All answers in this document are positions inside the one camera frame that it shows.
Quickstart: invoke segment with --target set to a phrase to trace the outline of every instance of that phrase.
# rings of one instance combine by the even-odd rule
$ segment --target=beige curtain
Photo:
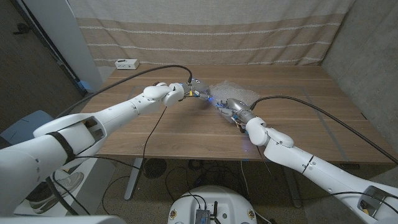
[[[320,63],[354,0],[69,0],[97,66]]]

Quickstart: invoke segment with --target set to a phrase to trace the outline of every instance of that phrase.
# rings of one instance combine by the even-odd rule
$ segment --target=white stripe
[[[285,62],[297,62],[299,60],[313,60],[320,62],[323,58],[310,58],[310,57],[302,57],[298,59],[292,59],[292,60],[275,60],[271,62],[251,62],[251,63],[231,63],[231,64],[219,64],[219,65],[269,65],[272,63],[285,63]],[[108,62],[115,62],[117,59],[105,59],[105,58],[95,58],[94,61],[108,61]],[[141,64],[153,64],[153,65],[174,65],[176,63],[162,63],[162,62],[146,62],[146,61],[140,61],[139,63]],[[204,64],[187,64],[187,63],[178,63],[179,65],[204,65]]]
[[[250,50],[265,50],[265,49],[282,49],[286,47],[298,47],[298,46],[308,46],[313,44],[326,44],[330,45],[330,42],[312,42],[306,44],[289,44],[282,46],[271,46],[271,47],[257,47],[251,49],[215,49],[215,50],[200,50],[200,49],[163,49],[163,48],[150,48],[150,47],[137,47],[137,46],[122,46],[119,44],[87,44],[88,46],[95,47],[120,47],[123,49],[139,49],[139,50],[169,50],[169,51],[179,51],[179,52],[240,52],[240,51],[250,51]]]
[[[219,33],[194,33],[194,32],[166,32],[166,31],[143,31],[143,30],[126,30],[119,28],[105,28],[101,26],[80,26],[81,29],[104,29],[108,31],[122,31],[128,32],[131,34],[169,34],[169,35],[244,35],[244,34],[265,34],[276,31],[283,30],[297,30],[303,28],[311,28],[311,27],[323,27],[323,26],[340,26],[340,23],[337,22],[328,22],[325,24],[310,24],[298,27],[282,27],[278,29],[271,30],[255,30],[255,31],[246,31],[246,32],[219,32]]]

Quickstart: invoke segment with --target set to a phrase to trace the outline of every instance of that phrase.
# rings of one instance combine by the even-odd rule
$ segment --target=wire
[[[248,201],[250,201],[249,196],[246,194],[246,191],[244,190],[244,182],[240,178],[238,174],[235,174],[229,167],[225,166],[211,166],[208,169],[203,168],[206,172],[200,175],[195,182],[198,182],[198,180],[202,177],[206,177],[208,172],[226,172],[228,174],[231,174],[232,177],[237,179],[239,181],[239,188],[240,188],[240,194],[243,195]]]
[[[394,212],[396,212],[396,214],[398,214],[398,211],[396,209],[394,209],[393,206],[389,205],[387,202],[379,199],[378,197],[375,197],[371,194],[367,194],[367,193],[362,193],[362,192],[338,192],[338,193],[333,193],[330,195],[326,195],[326,196],[322,196],[322,197],[315,197],[315,198],[301,198],[301,199],[296,199],[296,200],[314,200],[314,199],[320,199],[320,198],[325,198],[325,197],[330,197],[330,196],[335,196],[335,195],[342,195],[342,194],[360,194],[360,195],[366,195],[368,197],[374,198],[378,201],[380,201],[381,203],[383,203],[384,205],[387,205],[388,207],[390,207],[391,209],[393,209]]]
[[[264,221],[266,221],[268,224],[272,224],[268,219],[264,218],[263,216],[261,216],[258,212],[254,211],[256,213],[257,216],[259,216],[260,218],[262,218]]]
[[[148,140],[149,140],[150,136],[152,135],[152,133],[155,131],[157,125],[158,125],[159,122],[160,122],[160,120],[162,119],[163,114],[166,112],[166,109],[167,109],[167,107],[164,108],[162,115],[161,115],[160,118],[157,120],[157,122],[156,122],[156,124],[155,124],[155,127],[154,127],[154,128],[152,129],[152,131],[149,133],[148,138],[147,138],[147,140],[145,141],[145,144],[144,144],[144,151],[142,152],[142,161],[144,161],[144,159],[145,159],[145,150],[146,150],[146,148],[147,148]]]
[[[55,117],[55,119],[67,115],[67,114],[70,113],[71,110],[74,109],[76,106],[82,104],[83,102],[85,102],[85,101],[91,99],[92,97],[94,97],[94,96],[96,96],[96,95],[98,95],[98,94],[100,94],[100,93],[102,93],[102,92],[104,92],[104,91],[106,91],[106,90],[108,90],[108,89],[110,89],[110,88],[112,88],[112,87],[115,87],[115,86],[117,86],[117,85],[119,85],[119,84],[121,84],[121,83],[124,83],[125,81],[128,81],[128,80],[130,80],[130,79],[132,79],[132,78],[136,78],[136,77],[138,77],[138,76],[140,76],[140,75],[143,75],[143,74],[145,74],[145,73],[148,73],[148,72],[153,72],[153,71],[160,70],[160,69],[163,69],[163,68],[172,68],[172,67],[182,68],[182,69],[185,69],[186,71],[188,71],[190,75],[189,75],[189,78],[188,78],[187,83],[191,83],[191,81],[192,81],[192,72],[191,72],[187,67],[184,67],[184,66],[181,66],[181,65],[165,65],[165,66],[160,66],[160,67],[156,67],[156,68],[151,68],[151,69],[148,69],[148,70],[139,72],[139,73],[137,73],[137,74],[135,74],[135,75],[131,75],[130,77],[124,78],[124,79],[122,79],[122,80],[120,80],[120,81],[118,81],[118,82],[116,82],[116,83],[113,83],[113,84],[111,84],[111,85],[109,85],[109,86],[107,86],[107,87],[105,87],[105,88],[103,88],[103,89],[101,89],[101,90],[95,92],[94,94],[91,94],[90,96],[84,97],[84,98],[81,99],[80,101],[77,101],[77,102],[74,103],[73,105],[69,106],[66,110],[62,111],[59,115],[57,115],[57,116]],[[56,197],[58,198],[59,202],[60,202],[72,215],[78,215],[77,212],[74,211],[74,209],[72,209],[71,206],[69,206],[69,204],[68,204],[68,203],[63,199],[63,197],[59,194],[58,190],[55,188],[54,183],[51,181],[51,178],[50,178],[50,177],[48,177],[48,178],[46,179],[46,183],[47,183],[47,185],[50,187],[50,189],[51,189],[52,193],[54,194],[54,196],[56,196]]]
[[[248,195],[249,195],[248,182],[246,181],[246,177],[244,176],[244,172],[243,172],[243,163],[242,163],[242,161],[241,161],[241,170],[242,170],[242,175],[243,175],[244,184],[246,184],[246,190],[247,190]]]
[[[352,127],[348,126],[346,123],[340,121],[339,119],[337,119],[336,117],[334,117],[333,115],[331,115],[330,113],[322,110],[321,108],[314,106],[310,103],[307,103],[306,101],[291,97],[291,96],[267,96],[267,97],[263,97],[260,98],[258,100],[256,100],[251,106],[250,106],[250,110],[253,110],[254,107],[256,107],[257,103],[262,101],[262,100],[269,100],[269,99],[288,99],[288,100],[294,100],[297,101],[299,103],[302,103],[304,105],[307,105],[321,113],[323,113],[324,115],[328,116],[329,118],[331,118],[333,121],[336,121],[337,123],[341,124],[343,127],[345,127],[346,129],[350,130],[352,133],[356,134],[357,136],[359,136],[361,139],[363,139],[364,141],[366,141],[367,143],[369,143],[371,146],[373,146],[375,149],[377,149],[379,152],[383,153],[386,157],[388,157],[390,160],[392,160],[393,162],[395,162],[398,165],[398,160],[396,158],[394,158],[392,155],[390,155],[388,152],[386,152],[384,149],[382,149],[381,147],[379,147],[377,144],[375,144],[374,142],[372,142],[371,140],[369,140],[367,137],[363,136],[361,133],[357,132],[355,129],[353,129]]]
[[[119,177],[119,178],[117,178],[116,180],[114,180],[112,183],[110,183],[110,184],[108,185],[108,187],[106,188],[106,190],[105,190],[105,192],[104,192],[104,195],[102,196],[102,199],[101,199],[101,201],[102,201],[102,208],[104,209],[104,211],[106,212],[106,214],[110,215],[109,212],[105,209],[105,206],[104,206],[104,198],[105,198],[106,192],[108,191],[108,189],[109,189],[116,181],[118,181],[118,180],[120,180],[120,179],[122,179],[122,178],[126,178],[126,177],[130,177],[130,176]]]
[[[49,186],[51,192],[54,194],[54,196],[58,199],[58,201],[65,207],[65,209],[71,214],[71,215],[78,215],[77,212],[63,199],[61,196],[60,192],[55,188],[54,183],[52,182],[50,177],[47,177],[45,179],[45,182]]]
[[[72,199],[74,199],[74,201],[87,213],[87,215],[90,215],[87,209],[75,198],[75,196],[73,196],[72,193],[70,193],[70,191],[66,189],[62,184],[58,183],[58,181],[55,179],[55,172],[52,173],[52,179],[56,184],[58,184],[58,186],[60,186],[63,190],[65,190],[68,193],[68,195],[72,197]]]
[[[188,193],[189,193],[190,195],[192,195],[192,197],[198,202],[199,209],[200,209],[200,203],[199,203],[198,199],[197,199],[195,196],[193,196],[193,194],[191,194],[191,191],[190,191],[191,187],[189,186],[189,183],[188,183],[188,171],[187,171],[187,169],[186,169],[185,167],[176,167],[176,168],[170,170],[169,173],[166,175],[166,178],[165,178],[165,185],[166,185],[167,193],[169,193],[169,195],[170,195],[170,197],[172,198],[173,202],[175,202],[175,200],[174,200],[174,198],[173,198],[173,195],[171,194],[171,192],[170,192],[170,190],[169,190],[169,186],[167,185],[167,178],[168,178],[169,175],[170,175],[174,170],[176,170],[176,169],[184,169],[184,170],[185,170],[185,180],[187,181]]]
[[[106,90],[108,90],[108,89],[110,89],[112,87],[117,86],[118,84],[124,83],[125,81],[128,81],[128,80],[130,80],[132,78],[136,78],[136,77],[138,77],[140,75],[143,75],[145,73],[148,73],[148,72],[153,72],[153,71],[160,70],[160,69],[163,69],[163,68],[172,68],[172,67],[182,68],[182,69],[185,69],[186,71],[188,71],[189,72],[189,78],[188,78],[188,82],[187,83],[191,83],[191,81],[192,81],[192,72],[187,67],[184,67],[184,66],[181,66],[181,65],[165,65],[165,66],[160,66],[160,67],[156,67],[156,68],[151,68],[151,69],[139,72],[139,73],[137,73],[135,75],[131,75],[131,76],[127,77],[127,78],[124,78],[124,79],[122,79],[122,80],[120,80],[120,81],[118,81],[116,83],[113,83],[113,84],[111,84],[111,85],[109,85],[109,86],[107,86],[107,87],[105,87],[105,88],[103,88],[101,90],[98,90],[97,92],[95,92],[94,94],[91,94],[90,96],[84,97],[80,101],[77,101],[75,104],[73,104],[70,107],[68,107],[66,110],[62,111],[57,117],[55,117],[55,119],[67,115],[69,112],[71,112],[72,109],[74,109],[76,106],[80,105],[82,102],[84,102],[86,100],[89,100],[92,97],[94,97],[94,96],[96,96],[96,95],[98,95],[98,94],[100,94],[100,93],[102,93],[102,92],[104,92],[104,91],[106,91]]]
[[[76,158],[77,158],[77,159],[79,159],[79,158],[107,159],[107,160],[115,161],[115,162],[121,163],[121,164],[123,164],[123,165],[129,166],[129,167],[132,167],[132,168],[135,168],[135,169],[137,169],[137,170],[140,170],[140,168],[138,168],[138,167],[136,167],[136,166],[133,166],[133,165],[130,165],[130,164],[128,164],[128,163],[119,161],[119,160],[117,160],[117,159],[108,158],[108,157],[102,157],[102,156],[76,156]]]
[[[248,195],[249,195],[249,187],[248,187],[248,182],[246,181],[246,177],[244,175],[243,172],[243,163],[241,161],[241,170],[242,170],[242,175],[243,175],[243,179],[244,179],[244,183],[246,184],[246,190],[248,191]],[[268,219],[262,217],[258,212],[254,211],[259,217],[261,217],[263,220],[265,220],[268,224],[272,224]]]
[[[204,199],[202,196],[200,196],[200,195],[193,195],[193,194],[190,194],[190,195],[183,195],[183,196],[177,198],[176,201],[178,201],[178,200],[181,199],[181,198],[190,197],[190,196],[192,196],[192,197],[200,197],[200,198],[203,200],[203,202],[205,203],[205,210],[207,209],[207,203],[206,203],[205,199]]]
[[[268,166],[267,166],[267,169],[268,169],[268,172],[270,173],[270,175],[273,176],[272,173],[271,173],[271,171],[269,170]],[[277,188],[277,190],[278,190],[283,196],[289,198],[288,196],[284,195],[278,188]],[[333,194],[329,194],[329,195],[326,195],[326,196],[314,197],[314,198],[294,198],[294,197],[291,197],[291,198],[292,198],[293,200],[301,200],[301,201],[304,201],[304,200],[321,199],[321,198],[331,197],[331,196],[341,195],[341,194],[361,194],[361,195],[366,195],[366,196],[372,197],[372,198],[374,198],[374,199],[380,201],[381,203],[387,205],[388,207],[390,207],[391,209],[393,209],[394,212],[396,212],[396,213],[398,214],[398,211],[397,211],[396,209],[394,209],[393,206],[389,205],[387,202],[385,202],[385,201],[383,201],[383,200],[381,200],[381,199],[379,199],[379,198],[377,198],[377,197],[375,197],[375,196],[373,196],[373,195],[370,195],[370,194],[367,194],[367,193],[362,193],[362,192],[338,192],[338,193],[333,193]]]

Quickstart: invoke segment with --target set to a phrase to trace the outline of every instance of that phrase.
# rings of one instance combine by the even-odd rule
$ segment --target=black strap
[[[68,141],[57,131],[51,132],[51,133],[47,133],[48,135],[53,136],[63,147],[63,150],[65,150],[65,152],[67,153],[67,160],[66,162],[63,164],[67,164],[68,162],[74,160],[76,158],[76,155],[74,155],[73,153],[73,149],[72,147],[69,145]]]

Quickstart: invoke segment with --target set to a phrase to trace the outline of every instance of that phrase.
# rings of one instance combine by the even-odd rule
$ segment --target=gray wall
[[[398,152],[398,2],[356,1],[322,67]]]

